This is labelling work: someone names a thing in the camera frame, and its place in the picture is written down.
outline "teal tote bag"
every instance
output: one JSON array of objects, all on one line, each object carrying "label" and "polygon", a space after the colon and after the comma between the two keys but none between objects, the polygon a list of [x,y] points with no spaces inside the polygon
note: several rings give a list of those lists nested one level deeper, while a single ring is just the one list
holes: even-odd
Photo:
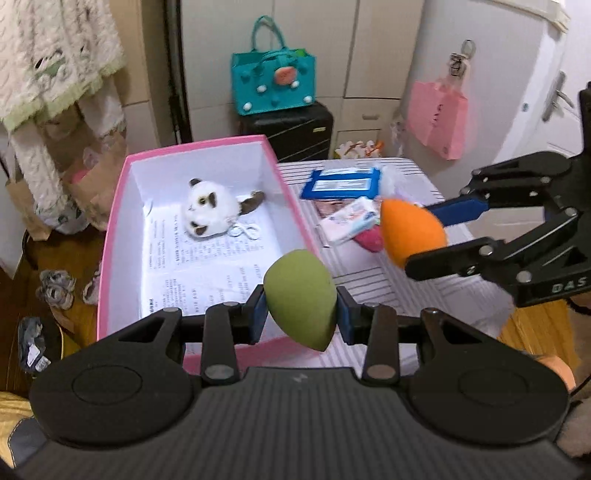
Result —
[{"label": "teal tote bag", "polygon": [[[279,50],[259,51],[256,32],[266,25],[277,37]],[[272,112],[314,103],[316,58],[303,48],[290,50],[274,20],[260,17],[252,29],[252,50],[232,55],[232,94],[238,115]]]}]

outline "black suitcase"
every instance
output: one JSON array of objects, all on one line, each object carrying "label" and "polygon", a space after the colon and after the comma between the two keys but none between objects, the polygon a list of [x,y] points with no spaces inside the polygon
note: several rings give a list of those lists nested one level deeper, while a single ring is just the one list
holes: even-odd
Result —
[{"label": "black suitcase", "polygon": [[241,135],[266,135],[279,162],[330,158],[333,116],[321,103],[240,117]]}]

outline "blue package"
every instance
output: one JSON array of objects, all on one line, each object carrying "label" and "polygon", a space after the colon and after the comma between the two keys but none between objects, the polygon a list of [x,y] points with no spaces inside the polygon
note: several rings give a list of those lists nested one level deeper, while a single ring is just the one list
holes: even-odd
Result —
[{"label": "blue package", "polygon": [[379,168],[351,167],[314,170],[304,186],[303,200],[335,200],[367,197],[379,193]]}]

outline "striped tablecloth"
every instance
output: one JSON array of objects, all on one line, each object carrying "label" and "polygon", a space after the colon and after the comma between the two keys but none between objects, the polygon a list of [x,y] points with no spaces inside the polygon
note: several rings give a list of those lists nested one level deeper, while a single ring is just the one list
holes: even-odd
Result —
[{"label": "striped tablecloth", "polygon": [[[441,194],[427,176],[411,160],[400,158],[372,159],[358,161],[359,166],[395,165],[412,185],[410,192],[416,201],[429,205],[443,200]],[[322,168],[324,161],[307,161],[280,164],[285,182],[299,198],[301,190],[315,168]],[[308,200],[298,204],[307,222],[313,239],[317,242],[321,260],[329,269],[337,285],[344,285],[360,303],[385,303],[396,308],[399,314],[417,316],[421,309],[436,307],[469,323],[490,336],[497,337],[513,311],[511,297],[494,284],[479,276],[462,278],[456,275],[425,282],[415,282],[389,261],[384,252],[373,254],[355,242],[347,242],[336,248],[323,248],[316,234],[320,217]],[[446,229],[450,244],[472,239],[463,225]],[[291,367],[354,367],[361,372],[365,346],[346,346],[340,335],[335,335],[328,350],[309,358],[285,359],[285,366]],[[418,363],[415,347],[401,346],[403,373],[413,371]]]}]

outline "white plush cat toy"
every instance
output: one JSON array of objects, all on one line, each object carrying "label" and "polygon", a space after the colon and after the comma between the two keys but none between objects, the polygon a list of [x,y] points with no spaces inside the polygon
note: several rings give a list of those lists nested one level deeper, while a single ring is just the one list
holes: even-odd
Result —
[{"label": "white plush cat toy", "polygon": [[189,235],[204,238],[225,233],[236,225],[240,215],[255,210],[265,199],[263,192],[252,192],[243,202],[213,181],[193,179],[187,204],[183,206],[184,227]]}]

